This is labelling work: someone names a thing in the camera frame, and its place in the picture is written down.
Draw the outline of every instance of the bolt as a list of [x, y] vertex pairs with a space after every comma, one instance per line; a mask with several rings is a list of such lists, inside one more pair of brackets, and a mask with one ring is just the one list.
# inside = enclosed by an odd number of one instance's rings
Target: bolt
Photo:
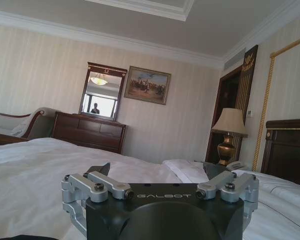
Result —
[[202, 191], [202, 190], [197, 190], [195, 192], [195, 196], [198, 198], [198, 199], [204, 199], [206, 197], [206, 192], [205, 191]]
[[124, 193], [124, 198], [125, 199], [132, 199], [134, 197], [135, 193], [132, 190], [127, 190]]
[[225, 188], [227, 189], [227, 190], [235, 190], [235, 185], [232, 183], [232, 182], [227, 182], [226, 184], [225, 184]]
[[94, 185], [94, 189], [96, 190], [96, 191], [101, 191], [101, 190], [103, 190], [104, 189], [104, 184], [103, 183], [96, 183], [95, 185]]

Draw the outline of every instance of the wooden door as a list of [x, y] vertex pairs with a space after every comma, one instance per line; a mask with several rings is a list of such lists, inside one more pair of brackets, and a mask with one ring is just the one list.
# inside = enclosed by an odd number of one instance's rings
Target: wooden door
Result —
[[[216, 124], [223, 108], [234, 108], [236, 106], [241, 69], [242, 65], [220, 79], [211, 126]], [[210, 132], [205, 156], [206, 162], [218, 163], [217, 146], [223, 141], [224, 135], [222, 133]]]

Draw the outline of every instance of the wooden headboard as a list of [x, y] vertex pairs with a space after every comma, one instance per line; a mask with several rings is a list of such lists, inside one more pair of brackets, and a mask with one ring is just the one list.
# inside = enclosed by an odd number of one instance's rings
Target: wooden headboard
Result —
[[261, 172], [300, 184], [300, 119], [266, 122]]

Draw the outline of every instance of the table lamp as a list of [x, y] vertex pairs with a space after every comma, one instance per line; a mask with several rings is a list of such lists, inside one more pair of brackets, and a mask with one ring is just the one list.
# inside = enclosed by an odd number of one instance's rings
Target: table lamp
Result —
[[232, 145], [233, 136], [248, 136], [244, 126], [242, 110], [236, 108], [224, 108], [221, 116], [211, 129], [214, 133], [223, 133], [224, 141], [218, 145], [219, 165], [228, 165], [235, 153]]

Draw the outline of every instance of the picture frame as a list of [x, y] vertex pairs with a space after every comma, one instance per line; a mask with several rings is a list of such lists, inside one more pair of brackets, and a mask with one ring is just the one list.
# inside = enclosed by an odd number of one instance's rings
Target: picture frame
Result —
[[130, 66], [124, 97], [166, 105], [171, 74]]

